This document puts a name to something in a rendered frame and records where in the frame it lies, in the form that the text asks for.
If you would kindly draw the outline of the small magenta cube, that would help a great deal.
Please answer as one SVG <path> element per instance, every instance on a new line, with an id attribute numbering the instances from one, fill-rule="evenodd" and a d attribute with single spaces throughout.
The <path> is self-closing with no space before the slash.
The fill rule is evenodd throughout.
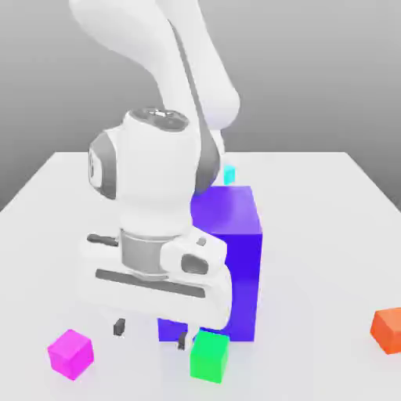
<path id="1" fill-rule="evenodd" d="M 49 345 L 47 351 L 52 369 L 72 381 L 94 362 L 92 341 L 72 329 Z"/>

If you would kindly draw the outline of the small green cube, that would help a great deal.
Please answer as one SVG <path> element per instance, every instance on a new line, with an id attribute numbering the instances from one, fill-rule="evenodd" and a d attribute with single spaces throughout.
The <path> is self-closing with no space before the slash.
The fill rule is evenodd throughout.
<path id="1" fill-rule="evenodd" d="M 199 331 L 190 353 L 190 376 L 221 384 L 228 360 L 229 336 Z"/>

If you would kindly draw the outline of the large blue box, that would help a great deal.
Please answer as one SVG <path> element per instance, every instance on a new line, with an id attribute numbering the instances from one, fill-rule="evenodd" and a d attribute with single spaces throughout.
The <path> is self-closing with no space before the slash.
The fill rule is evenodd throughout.
<path id="1" fill-rule="evenodd" d="M 232 342 L 253 342 L 258 306 L 262 227 L 249 186 L 213 186 L 191 201 L 193 224 L 227 244 L 233 304 L 220 331 Z"/>

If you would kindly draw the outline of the small orange cube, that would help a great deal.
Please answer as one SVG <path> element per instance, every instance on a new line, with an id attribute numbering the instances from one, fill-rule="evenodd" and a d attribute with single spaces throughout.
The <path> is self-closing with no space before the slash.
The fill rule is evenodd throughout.
<path id="1" fill-rule="evenodd" d="M 370 334 L 386 354 L 401 353 L 401 307 L 376 311 Z"/>

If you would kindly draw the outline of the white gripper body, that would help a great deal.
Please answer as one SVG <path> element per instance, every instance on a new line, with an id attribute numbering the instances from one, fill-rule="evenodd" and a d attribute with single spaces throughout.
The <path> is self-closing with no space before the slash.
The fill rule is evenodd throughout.
<path id="1" fill-rule="evenodd" d="M 163 246 L 164 280 L 144 280 L 121 262 L 118 247 L 81 242 L 78 291 L 87 302 L 213 330 L 232 309 L 227 245 L 218 238 L 173 240 Z"/>

